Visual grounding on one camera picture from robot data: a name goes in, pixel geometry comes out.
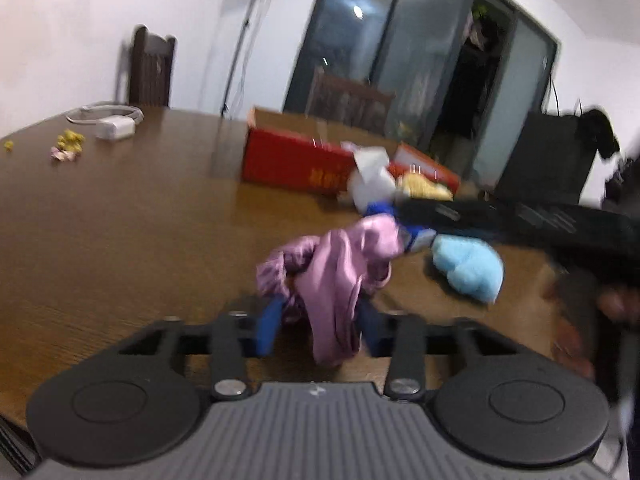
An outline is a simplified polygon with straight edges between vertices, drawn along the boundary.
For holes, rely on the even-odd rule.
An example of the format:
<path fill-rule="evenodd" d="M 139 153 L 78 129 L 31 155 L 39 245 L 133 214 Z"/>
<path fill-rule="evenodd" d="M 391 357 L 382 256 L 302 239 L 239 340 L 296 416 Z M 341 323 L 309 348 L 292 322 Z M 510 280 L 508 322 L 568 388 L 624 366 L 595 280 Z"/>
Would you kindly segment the person's right hand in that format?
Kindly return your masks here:
<path fill-rule="evenodd" d="M 600 285 L 588 273 L 557 278 L 544 298 L 560 311 L 552 344 L 555 361 L 585 378 L 616 382 L 623 361 L 623 328 L 639 325 L 639 291 Z"/>

